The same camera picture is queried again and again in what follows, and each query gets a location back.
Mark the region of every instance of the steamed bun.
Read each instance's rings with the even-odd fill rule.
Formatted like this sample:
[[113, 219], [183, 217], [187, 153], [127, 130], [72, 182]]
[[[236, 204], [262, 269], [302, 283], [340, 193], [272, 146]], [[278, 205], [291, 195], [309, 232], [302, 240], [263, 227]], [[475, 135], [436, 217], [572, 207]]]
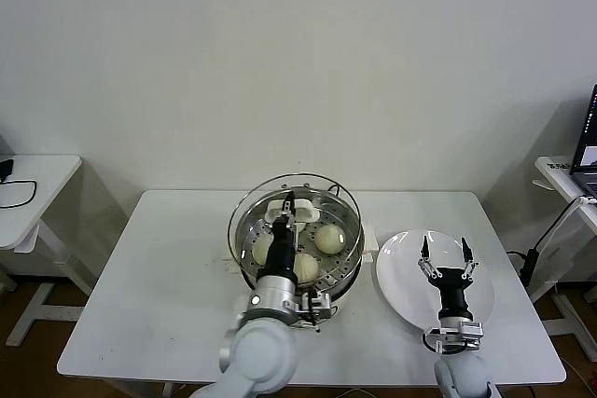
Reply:
[[309, 254], [297, 254], [295, 256], [295, 274], [299, 283], [314, 281], [319, 274], [319, 263], [315, 257]]
[[344, 249], [345, 244], [344, 230], [333, 224], [320, 227], [315, 233], [315, 245], [324, 254], [337, 254]]
[[257, 239], [255, 244], [253, 244], [253, 258], [258, 265], [265, 265], [265, 261], [268, 258], [268, 250], [270, 249], [272, 242], [273, 235], [264, 233]]

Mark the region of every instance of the white plate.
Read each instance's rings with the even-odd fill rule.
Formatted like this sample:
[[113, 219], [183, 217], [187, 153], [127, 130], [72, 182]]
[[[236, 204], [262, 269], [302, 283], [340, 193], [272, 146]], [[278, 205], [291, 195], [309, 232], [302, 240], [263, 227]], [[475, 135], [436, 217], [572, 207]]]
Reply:
[[[429, 284], [418, 266], [424, 236], [429, 241], [431, 262], [436, 268], [465, 265], [460, 241], [423, 229], [394, 235], [380, 249], [376, 263], [378, 283], [387, 302], [403, 319], [423, 331], [438, 327], [437, 314], [441, 310], [438, 288]], [[473, 284], [465, 289], [465, 299], [475, 322], [486, 323], [495, 305], [495, 290], [489, 270], [475, 247], [471, 249], [479, 265], [473, 272]]]

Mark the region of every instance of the white table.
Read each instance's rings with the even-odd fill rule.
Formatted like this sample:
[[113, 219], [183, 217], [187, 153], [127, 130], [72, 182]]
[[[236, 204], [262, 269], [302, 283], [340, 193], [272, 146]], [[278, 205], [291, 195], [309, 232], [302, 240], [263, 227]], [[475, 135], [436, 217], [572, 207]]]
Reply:
[[[481, 355], [497, 384], [565, 380], [560, 359], [473, 194], [354, 195], [380, 243], [416, 227], [466, 236], [492, 270], [495, 311]], [[58, 371], [142, 381], [217, 380], [222, 336], [248, 297], [238, 269], [223, 261], [229, 258], [229, 215], [241, 197], [230, 191], [145, 192], [66, 344]], [[321, 334], [296, 331], [300, 362], [291, 384], [436, 384], [437, 356], [384, 302], [373, 268], [373, 263], [364, 264], [344, 307], [322, 325]]]
[[[567, 156], [554, 156], [538, 158], [535, 162], [537, 169], [566, 202], [584, 195], [585, 192], [578, 186], [570, 176], [570, 163], [572, 158]], [[571, 238], [566, 239], [565, 244], [551, 243], [545, 249], [539, 260], [546, 260], [537, 265], [533, 280], [529, 285], [529, 292], [533, 301], [546, 293], [555, 282], [573, 267], [576, 256], [588, 245], [592, 244], [594, 249], [594, 236], [597, 234], [597, 207], [586, 205], [580, 207], [576, 213], [587, 225], [589, 231], [574, 226], [567, 232], [562, 227], [561, 233], [570, 234]], [[593, 273], [597, 267], [589, 262], [585, 263], [588, 269], [587, 274]], [[592, 288], [585, 294], [588, 301], [597, 299], [597, 287]], [[553, 302], [562, 314], [561, 319], [544, 321], [544, 325], [551, 336], [566, 334], [575, 335], [580, 347], [592, 362], [597, 362], [597, 342], [592, 337], [589, 329], [582, 322], [576, 313], [572, 303], [564, 295], [554, 295]]]
[[[28, 250], [33, 250], [35, 239], [39, 235], [51, 251], [50, 261], [54, 266], [83, 292], [90, 294], [96, 279], [42, 220], [43, 213], [81, 165], [80, 157], [0, 156], [0, 160], [6, 158], [14, 159], [13, 173], [8, 176], [7, 181], [35, 180], [37, 190], [30, 203], [18, 208], [0, 210], [0, 250], [18, 251], [23, 245], [27, 246]], [[0, 186], [2, 205], [14, 203], [10, 196], [15, 196], [16, 187], [16, 185]], [[16, 287], [14, 281], [6, 274], [0, 276], [0, 282], [7, 282], [8, 290], [14, 290]], [[42, 283], [39, 286], [9, 335], [7, 345], [19, 346], [35, 320], [76, 321], [81, 313], [81, 307], [44, 305], [52, 287], [52, 283]]]

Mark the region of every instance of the laptop screen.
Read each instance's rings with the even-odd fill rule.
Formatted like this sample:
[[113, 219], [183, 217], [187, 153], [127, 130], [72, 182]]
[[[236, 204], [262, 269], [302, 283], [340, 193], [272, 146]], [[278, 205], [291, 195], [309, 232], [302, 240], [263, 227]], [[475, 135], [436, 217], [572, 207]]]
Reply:
[[572, 161], [572, 171], [579, 169], [597, 171], [597, 85], [593, 88], [585, 125]]

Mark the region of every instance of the metal steamer tray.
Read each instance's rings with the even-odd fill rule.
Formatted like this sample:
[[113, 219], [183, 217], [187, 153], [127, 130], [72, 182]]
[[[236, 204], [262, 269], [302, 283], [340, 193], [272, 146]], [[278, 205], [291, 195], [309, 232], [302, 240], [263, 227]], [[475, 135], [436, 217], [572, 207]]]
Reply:
[[[229, 221], [229, 248], [251, 288], [262, 268], [253, 258], [253, 245], [264, 233], [271, 234], [264, 220], [268, 203], [284, 199], [294, 191], [296, 199], [308, 199], [319, 211], [319, 220], [308, 223], [298, 234], [298, 254], [309, 254], [319, 263], [315, 281], [300, 283], [296, 295], [309, 289], [340, 298], [353, 284], [360, 269], [364, 248], [361, 214], [353, 196], [339, 183], [318, 174], [285, 174], [257, 186], [239, 202]], [[339, 226], [346, 238], [344, 249], [337, 254], [324, 254], [315, 245], [315, 233], [321, 226]]]

